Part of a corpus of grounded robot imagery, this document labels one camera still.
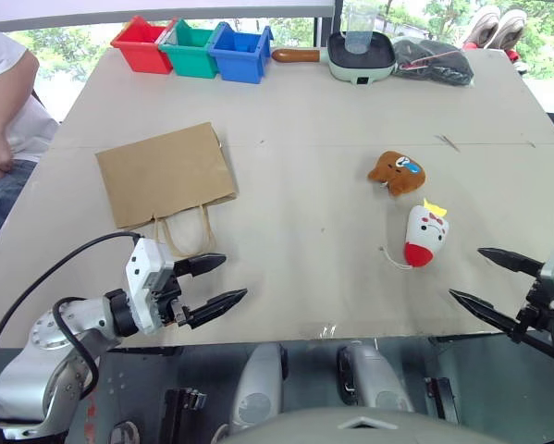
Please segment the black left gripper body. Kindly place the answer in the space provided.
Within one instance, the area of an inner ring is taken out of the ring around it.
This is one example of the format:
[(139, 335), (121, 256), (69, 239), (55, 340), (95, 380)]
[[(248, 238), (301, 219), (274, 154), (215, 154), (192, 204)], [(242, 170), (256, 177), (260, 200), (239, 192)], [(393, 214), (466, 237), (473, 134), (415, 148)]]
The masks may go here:
[(174, 266), (172, 270), (162, 270), (151, 286), (155, 310), (164, 326), (169, 324), (184, 326), (187, 321), (186, 307), (180, 299), (181, 287), (178, 282), (180, 276), (179, 266)]

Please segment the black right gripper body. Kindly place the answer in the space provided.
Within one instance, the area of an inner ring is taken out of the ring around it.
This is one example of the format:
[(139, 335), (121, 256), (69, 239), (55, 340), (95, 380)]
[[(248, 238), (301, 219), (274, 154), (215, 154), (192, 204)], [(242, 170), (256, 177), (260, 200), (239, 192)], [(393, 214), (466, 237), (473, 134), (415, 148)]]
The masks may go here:
[(532, 328), (550, 332), (554, 328), (554, 279), (538, 275), (516, 316), (512, 340), (521, 342)]

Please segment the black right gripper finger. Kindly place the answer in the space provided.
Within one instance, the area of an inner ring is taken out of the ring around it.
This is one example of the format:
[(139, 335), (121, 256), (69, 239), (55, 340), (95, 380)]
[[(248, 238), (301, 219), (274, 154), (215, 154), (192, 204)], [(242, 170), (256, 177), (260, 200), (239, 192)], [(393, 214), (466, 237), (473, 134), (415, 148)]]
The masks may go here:
[(470, 314), (503, 333), (510, 334), (517, 325), (514, 319), (498, 312), (489, 302), (459, 290), (449, 289), (449, 294)]
[(530, 277), (537, 277), (544, 264), (520, 253), (494, 247), (482, 247), (477, 251), (486, 259), (512, 272), (522, 272)]

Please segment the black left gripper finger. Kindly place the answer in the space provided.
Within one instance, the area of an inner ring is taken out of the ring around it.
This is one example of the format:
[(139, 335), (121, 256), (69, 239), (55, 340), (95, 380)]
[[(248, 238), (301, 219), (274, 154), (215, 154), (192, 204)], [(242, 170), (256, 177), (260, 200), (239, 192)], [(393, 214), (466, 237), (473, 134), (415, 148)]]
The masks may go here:
[(238, 304), (248, 293), (247, 289), (232, 290), (208, 300), (205, 305), (194, 310), (184, 310), (185, 324), (195, 329), (224, 315)]
[(206, 274), (227, 260), (227, 257), (222, 253), (204, 253), (194, 255), (185, 259), (178, 260), (174, 263), (173, 273), (178, 277), (191, 275), (197, 277)]

